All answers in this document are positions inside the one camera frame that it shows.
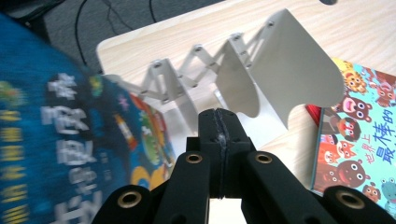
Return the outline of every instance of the book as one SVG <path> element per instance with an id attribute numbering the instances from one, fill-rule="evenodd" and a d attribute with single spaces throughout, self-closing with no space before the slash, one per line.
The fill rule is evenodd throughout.
<path id="1" fill-rule="evenodd" d="M 0 14 L 1 223 L 91 223 L 176 162 L 162 113 Z"/>
<path id="2" fill-rule="evenodd" d="M 396 77 L 333 61 L 344 77 L 345 95 L 322 108 L 312 190 L 357 189 L 396 217 Z"/>
<path id="3" fill-rule="evenodd" d="M 315 124 L 319 126 L 320 117 L 321 117 L 321 107 L 318 107 L 316 105 L 305 105 L 305 109 L 308 112 L 308 114 L 311 116 Z"/>

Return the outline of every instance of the black cable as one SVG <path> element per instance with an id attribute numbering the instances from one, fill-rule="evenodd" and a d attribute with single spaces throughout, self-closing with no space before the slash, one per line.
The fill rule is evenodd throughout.
<path id="1" fill-rule="evenodd" d="M 85 65 L 87 65 L 87 61 L 85 61 L 85 57 L 84 57 L 84 54 L 82 53 L 81 45 L 79 44 L 79 38 L 78 38 L 78 20 L 79 20 L 79 15 L 81 14 L 81 10 L 86 3 L 87 3 L 87 0 L 83 0 L 81 5 L 79 5 L 77 16 L 76 16 L 76 21 L 75 21 L 75 39 L 77 42 L 79 56 L 81 57 L 81 60 Z"/>
<path id="2" fill-rule="evenodd" d="M 108 12 L 107 12 L 107 17 L 106 17 L 106 19 L 108 20 L 108 22 L 110 22 L 111 29 L 113 30 L 113 33 L 114 33 L 115 35 L 117 35 L 117 32 L 115 31 L 115 29 L 114 29 L 114 24 L 113 24 L 113 22 L 112 22 L 111 19 L 110 19 L 110 11 L 112 11 L 114 14 L 116 14 L 117 18 L 120 20 L 120 22 L 121 22 L 124 26 L 128 27 L 131 31 L 134 30 L 134 28 L 133 28 L 132 26 L 128 25 L 128 24 L 122 19 L 121 15 L 118 13 L 117 10 L 115 10 L 115 9 L 113 8 L 113 6 L 111 6 L 111 3 L 110 3 L 108 0 L 102 0 L 102 2 L 103 2 L 106 6 L 108 6 Z"/>
<path id="3" fill-rule="evenodd" d="M 148 7 L 149 7 L 149 13 L 151 14 L 151 18 L 154 22 L 157 22 L 154 16 L 154 10 L 152 9 L 152 0 L 148 0 Z"/>

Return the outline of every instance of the light wood tabletop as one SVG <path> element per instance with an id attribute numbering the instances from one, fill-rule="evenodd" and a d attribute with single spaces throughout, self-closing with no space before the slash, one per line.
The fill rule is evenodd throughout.
<path id="1" fill-rule="evenodd" d="M 283 8 L 330 57 L 396 75 L 396 1 L 389 0 L 338 0 L 333 6 L 319 0 L 224 1 L 107 39 L 98 46 L 97 54 L 105 74 L 134 81 L 157 59 L 168 58 L 179 68 L 196 44 L 213 55 L 233 33 L 244 33 L 249 41 Z M 259 149 L 276 154 L 309 188 L 317 132 L 318 127 L 299 105 L 290 112 L 289 131 Z"/>

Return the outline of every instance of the cartoon illustration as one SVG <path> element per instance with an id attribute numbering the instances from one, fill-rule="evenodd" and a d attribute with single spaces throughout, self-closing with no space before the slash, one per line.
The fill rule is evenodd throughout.
<path id="1" fill-rule="evenodd" d="M 367 122 L 372 121 L 372 118 L 369 116 L 370 110 L 373 109 L 372 105 L 363 102 L 361 99 L 351 97 L 348 93 L 344 96 L 341 103 L 332 107 L 332 109 L 337 113 L 344 112 L 353 119 L 365 120 Z"/>
<path id="2" fill-rule="evenodd" d="M 320 151 L 318 154 L 318 162 L 320 163 L 338 163 L 338 159 L 340 158 L 340 156 L 338 155 L 337 152 L 334 152 L 332 149 L 331 150 L 327 150 L 326 146 L 330 145 L 330 146 L 334 146 L 330 143 L 320 143 Z"/>
<path id="3" fill-rule="evenodd" d="M 366 179 L 371 179 L 361 164 L 362 160 L 343 161 L 337 167 L 319 163 L 315 189 L 323 191 L 327 187 L 334 185 L 344 185 L 350 188 L 359 187 Z"/>
<path id="4" fill-rule="evenodd" d="M 347 141 L 340 141 L 336 145 L 321 142 L 319 145 L 318 162 L 338 163 L 337 159 L 339 158 L 349 159 L 356 156 L 356 153 L 352 151 L 354 146 Z"/>
<path id="5" fill-rule="evenodd" d="M 168 167 L 172 167 L 176 160 L 173 149 L 166 145 L 165 135 L 166 125 L 161 114 L 146 105 L 141 99 L 130 95 L 134 104 L 142 110 L 140 120 L 142 122 L 142 140 L 145 152 L 152 164 L 157 164 L 162 158 Z"/>
<path id="6" fill-rule="evenodd" d="M 347 141 L 341 141 L 337 144 L 337 152 L 340 157 L 349 159 L 356 156 L 356 153 L 352 151 L 355 145 L 348 143 Z"/>
<path id="7" fill-rule="evenodd" d="M 90 77 L 92 96 L 99 97 L 103 92 L 103 81 L 100 75 Z"/>
<path id="8" fill-rule="evenodd" d="M 320 142 L 335 145 L 338 143 L 338 138 L 335 134 L 322 134 L 320 136 Z"/>
<path id="9" fill-rule="evenodd" d="M 370 74 L 370 77 L 368 78 L 370 81 L 370 87 L 376 89 L 376 93 L 379 96 L 379 98 L 376 99 L 376 102 L 382 107 L 395 106 L 396 104 L 391 103 L 391 101 L 395 101 L 396 99 L 396 77 L 375 71 L 376 79 L 379 82 L 379 84 L 376 84 L 373 82 L 373 79 L 375 78 L 374 72 L 369 68 L 366 68 L 365 70 Z"/>
<path id="10" fill-rule="evenodd" d="M 134 150 L 137 146 L 137 141 L 134 139 L 134 136 L 132 135 L 131 130 L 128 128 L 128 125 L 126 125 L 125 120 L 119 114 L 114 115 L 114 118 L 119 125 L 122 135 L 128 143 L 129 149 Z"/>
<path id="11" fill-rule="evenodd" d="M 169 171 L 165 164 L 154 170 L 151 175 L 145 167 L 137 166 L 132 172 L 131 184 L 152 190 L 167 180 L 169 175 Z"/>
<path id="12" fill-rule="evenodd" d="M 322 133 L 340 133 L 347 141 L 356 142 L 361 137 L 361 126 L 355 119 L 341 119 L 333 110 L 326 109 L 322 117 Z"/>
<path id="13" fill-rule="evenodd" d="M 370 185 L 365 185 L 362 193 L 375 203 L 381 199 L 381 191 L 375 187 L 374 182 L 370 182 Z"/>
<path id="14" fill-rule="evenodd" d="M 357 73 L 353 69 L 353 64 L 340 60 L 340 59 L 332 59 L 335 64 L 337 64 L 338 68 L 340 69 L 341 74 L 344 77 L 344 82 L 348 90 L 354 92 L 360 92 L 364 94 L 367 92 L 366 90 L 366 82 L 363 80 L 361 74 Z"/>
<path id="15" fill-rule="evenodd" d="M 14 108 L 25 104 L 25 97 L 21 90 L 15 89 L 6 81 L 0 81 L 0 105 L 5 104 L 7 108 Z"/>
<path id="16" fill-rule="evenodd" d="M 337 167 L 337 174 L 345 186 L 357 188 L 364 183 L 365 179 L 370 179 L 363 167 L 362 160 L 343 161 Z"/>
<path id="17" fill-rule="evenodd" d="M 396 218 L 396 183 L 394 178 L 381 180 L 382 195 L 388 200 L 385 204 L 385 210 L 394 218 Z"/>
<path id="18" fill-rule="evenodd" d="M 361 74 L 354 70 L 348 70 L 342 72 L 346 86 L 354 92 L 366 93 L 366 82 L 363 80 Z"/>

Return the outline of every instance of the cartoon face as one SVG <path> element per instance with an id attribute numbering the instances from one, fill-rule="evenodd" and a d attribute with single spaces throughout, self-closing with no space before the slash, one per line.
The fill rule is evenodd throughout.
<path id="1" fill-rule="evenodd" d="M 337 152 L 340 157 L 349 159 L 353 156 L 356 156 L 356 153 L 352 151 L 352 148 L 355 145 L 348 143 L 347 141 L 340 141 L 337 144 Z"/>
<path id="2" fill-rule="evenodd" d="M 369 110 L 371 109 L 373 109 L 372 105 L 366 104 L 358 98 L 345 96 L 339 108 L 339 112 L 345 112 L 353 119 L 361 119 L 371 122 L 372 119 L 369 116 Z"/>
<path id="3" fill-rule="evenodd" d="M 337 124 L 337 128 L 340 134 L 350 142 L 356 142 L 361 137 L 361 126 L 352 118 L 341 119 Z"/>
<path id="4" fill-rule="evenodd" d="M 321 150 L 318 155 L 318 162 L 320 163 L 338 163 L 340 156 L 338 153 L 332 151 Z"/>
<path id="5" fill-rule="evenodd" d="M 354 70 L 347 70 L 343 72 L 344 81 L 346 86 L 354 91 L 360 93 L 366 93 L 366 83 L 363 81 L 362 76 Z"/>
<path id="6" fill-rule="evenodd" d="M 382 185 L 382 195 L 388 200 L 390 203 L 396 203 L 396 183 L 394 178 L 390 178 L 389 181 L 386 179 L 381 180 Z"/>
<path id="7" fill-rule="evenodd" d="M 320 142 L 336 145 L 338 143 L 338 139 L 337 136 L 335 136 L 335 134 L 323 134 L 320 137 Z"/>
<path id="8" fill-rule="evenodd" d="M 339 176 L 334 171 L 328 171 L 324 173 L 323 180 L 328 184 L 328 186 L 335 186 L 342 184 L 342 181 L 340 180 Z"/>
<path id="9" fill-rule="evenodd" d="M 346 186 L 357 188 L 364 183 L 365 179 L 370 179 L 370 176 L 366 175 L 361 163 L 361 160 L 343 161 L 338 165 L 337 174 Z"/>
<path id="10" fill-rule="evenodd" d="M 390 101 L 395 100 L 394 88 L 388 82 L 382 82 L 376 86 L 376 92 L 379 96 L 377 102 L 383 107 L 390 106 Z"/>
<path id="11" fill-rule="evenodd" d="M 381 191 L 375 187 L 374 182 L 371 182 L 370 185 L 365 185 L 362 193 L 375 203 L 381 199 Z"/>

